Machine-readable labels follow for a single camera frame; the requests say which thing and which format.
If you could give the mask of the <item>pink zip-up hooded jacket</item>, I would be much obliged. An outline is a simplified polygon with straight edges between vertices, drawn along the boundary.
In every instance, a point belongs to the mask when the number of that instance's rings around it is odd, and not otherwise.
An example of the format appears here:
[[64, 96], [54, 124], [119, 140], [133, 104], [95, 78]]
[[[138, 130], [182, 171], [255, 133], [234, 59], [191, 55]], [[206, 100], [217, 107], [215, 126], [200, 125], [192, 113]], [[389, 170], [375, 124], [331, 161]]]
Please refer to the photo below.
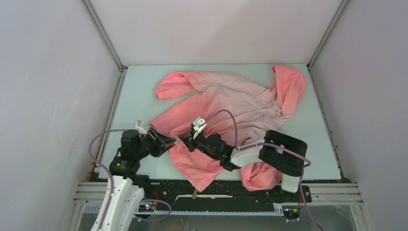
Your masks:
[[[264, 137], [267, 130], [279, 130], [291, 119], [307, 88], [303, 74], [292, 67], [275, 65], [275, 83], [269, 87], [235, 72], [180, 71], [166, 76], [155, 94], [160, 100], [170, 100], [199, 91], [150, 122], [159, 133], [177, 138], [191, 130], [197, 117], [208, 119], [226, 109], [237, 123], [239, 146]], [[235, 144], [235, 128], [231, 116], [221, 112], [204, 129], [205, 137], [220, 134], [228, 145]], [[202, 192], [225, 169], [199, 150], [189, 152], [179, 141], [169, 150], [175, 168], [199, 192]], [[282, 173], [263, 162], [251, 163], [238, 169], [243, 186], [250, 192], [269, 190], [281, 180]]]

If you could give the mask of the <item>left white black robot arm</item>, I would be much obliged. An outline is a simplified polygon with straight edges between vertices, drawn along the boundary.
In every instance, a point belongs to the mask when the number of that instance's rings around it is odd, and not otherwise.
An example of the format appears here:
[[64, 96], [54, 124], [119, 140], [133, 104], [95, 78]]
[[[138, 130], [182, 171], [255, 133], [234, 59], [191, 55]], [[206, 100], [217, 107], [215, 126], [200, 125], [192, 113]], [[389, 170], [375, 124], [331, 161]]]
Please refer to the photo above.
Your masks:
[[90, 142], [88, 153], [94, 163], [108, 174], [108, 186], [101, 209], [92, 226], [93, 231], [126, 231], [140, 203], [151, 197], [152, 187], [147, 175], [138, 174], [140, 162], [147, 156], [160, 157], [177, 140], [158, 133], [155, 129], [141, 127], [120, 129], [121, 146], [105, 166], [92, 153], [93, 143], [109, 130], [96, 135]]

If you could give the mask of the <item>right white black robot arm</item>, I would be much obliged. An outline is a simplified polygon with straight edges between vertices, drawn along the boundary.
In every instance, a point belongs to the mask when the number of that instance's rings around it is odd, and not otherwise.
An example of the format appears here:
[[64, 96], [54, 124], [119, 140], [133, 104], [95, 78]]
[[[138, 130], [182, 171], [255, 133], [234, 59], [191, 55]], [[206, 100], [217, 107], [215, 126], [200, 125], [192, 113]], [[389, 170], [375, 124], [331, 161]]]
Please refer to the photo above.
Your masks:
[[250, 191], [269, 190], [280, 184], [280, 196], [292, 201], [299, 195], [299, 183], [306, 159], [307, 144], [274, 130], [243, 146], [231, 146], [219, 134], [205, 137], [191, 131], [179, 135], [189, 152], [200, 151], [215, 160], [224, 170], [238, 170], [244, 187]]

